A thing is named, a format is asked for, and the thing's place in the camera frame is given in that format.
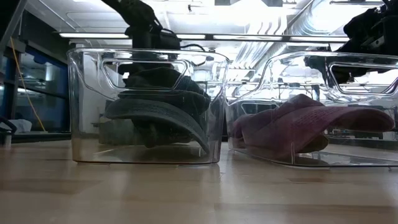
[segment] folded fabric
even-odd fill
[[[234,147],[245,147],[268,159],[283,159],[324,149],[328,140],[323,132],[330,126],[378,133],[390,131],[394,120],[377,109],[325,106],[300,94],[276,109],[240,117],[231,135]]]
[[[210,97],[188,76],[169,67],[123,68],[126,90],[105,111],[109,119],[131,119],[146,147],[199,142],[208,151],[204,112]]]

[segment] fluorescent light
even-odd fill
[[[353,2],[353,1],[330,1],[329,4],[334,5],[345,5],[345,6],[381,6],[384,3],[382,1],[364,1],[364,2]]]
[[[329,44],[323,43],[296,43],[296,42],[289,42],[286,43],[289,47],[329,47]]]
[[[177,37],[179,39],[185,39],[185,40],[204,40],[206,38],[206,35],[204,34],[177,34]]]
[[[173,2],[199,2],[199,3],[201,3],[201,1],[192,1],[192,0],[168,0],[168,1],[173,1]]]
[[[265,35],[214,35],[215,40],[261,40],[261,41],[281,41],[280,36]]]
[[[349,41],[348,37],[290,37],[290,41],[293,42],[333,42],[333,43],[345,43]]]
[[[101,2],[101,0],[73,0],[74,2],[92,2],[92,3],[97,3]]]
[[[60,33],[63,38],[79,38],[79,39],[128,39],[124,34],[107,34],[107,33]]]
[[[228,68],[228,70],[241,70],[241,71],[248,71],[248,72],[250,72],[250,71],[256,71],[256,69],[250,69],[250,68],[235,68],[235,67],[232,67],[232,68]]]
[[[129,39],[129,36],[122,33],[60,33],[63,38],[71,39]],[[177,34],[177,37],[184,40],[204,40],[204,34]]]

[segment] cable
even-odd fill
[[[199,45],[199,44],[188,44],[188,45],[185,45],[185,46],[181,46],[180,48],[187,48],[187,47],[199,47],[202,51],[206,52],[206,50],[205,50],[201,45]],[[195,64],[195,63],[193,63],[193,62],[191,62],[191,63],[192,63],[194,66],[199,67],[199,66],[204,65],[204,64],[206,63],[206,60],[205,60],[204,62],[202,62],[202,63],[199,63],[198,65]]]
[[[199,47],[202,51],[206,51],[201,45],[199,45],[199,44],[188,44],[188,45],[185,45],[185,46],[181,46],[181,48],[187,48],[187,47]]]
[[[10,38],[10,40],[11,40],[12,53],[14,53],[15,63],[17,63],[18,73],[19,73],[19,76],[20,76],[20,78],[21,78],[22,85],[24,86],[27,100],[29,101],[30,107],[32,108],[33,113],[35,114],[37,120],[39,121],[39,124],[40,124],[40,126],[42,127],[43,131],[46,131],[45,128],[44,128],[44,125],[43,125],[43,123],[42,123],[42,120],[41,120],[41,119],[39,118],[39,116],[37,115],[36,110],[35,110],[35,108],[34,108],[34,106],[33,106],[33,103],[32,103],[31,100],[30,100],[29,94],[27,93],[27,89],[26,89],[25,82],[24,82],[24,77],[22,77],[22,73],[21,73],[21,69],[20,69],[20,67],[19,67],[19,62],[18,62],[17,54],[15,53],[14,42],[12,41],[12,38]]]

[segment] wooden table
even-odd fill
[[[218,164],[168,166],[14,145],[0,151],[0,223],[398,223],[398,170],[292,169],[223,147]]]

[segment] black robotic arm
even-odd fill
[[[125,34],[135,49],[180,50],[180,39],[164,29],[153,8],[140,0],[102,0],[113,8],[129,25]]]

